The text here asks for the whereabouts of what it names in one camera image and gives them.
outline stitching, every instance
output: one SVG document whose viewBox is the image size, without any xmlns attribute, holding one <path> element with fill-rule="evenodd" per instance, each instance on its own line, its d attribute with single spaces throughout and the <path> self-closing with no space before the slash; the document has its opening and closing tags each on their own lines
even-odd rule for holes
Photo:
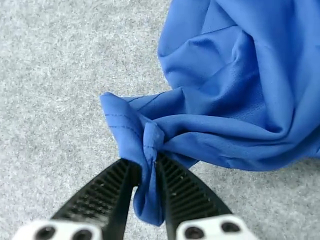
<svg viewBox="0 0 320 240">
<path fill-rule="evenodd" d="M 147 106 L 149 103 L 153 102 L 154 100 L 156 100 L 157 97 L 159 97 L 160 95 L 164 94 L 164 92 L 158 94 L 157 96 L 155 96 L 153 99 L 151 99 L 150 101 L 148 101 L 145 105 L 143 105 L 142 107 L 140 107 L 137 111 L 140 111 L 141 109 L 143 109 L 145 106 Z"/>
<path fill-rule="evenodd" d="M 146 148 L 157 150 L 154 146 L 148 146 L 148 145 L 143 145 L 143 146 L 146 147 Z"/>
<path fill-rule="evenodd" d="M 143 97 L 143 96 L 135 97 L 134 99 L 131 99 L 131 100 L 130 100 L 130 101 L 128 101 L 127 103 L 129 104 L 129 103 L 133 102 L 134 100 L 140 99 L 140 98 L 142 98 L 142 97 Z"/>
<path fill-rule="evenodd" d="M 111 117 L 125 117 L 126 119 L 128 119 L 133 125 L 136 125 L 136 123 L 127 115 L 123 115 L 123 114 L 105 114 L 104 116 L 111 116 Z"/>
<path fill-rule="evenodd" d="M 128 130 L 132 131 L 139 139 L 141 138 L 141 136 L 132 127 L 129 127 L 129 126 L 109 126 L 109 128 L 111 128 L 111 129 L 118 129 L 118 128 L 128 129 Z"/>
</svg>

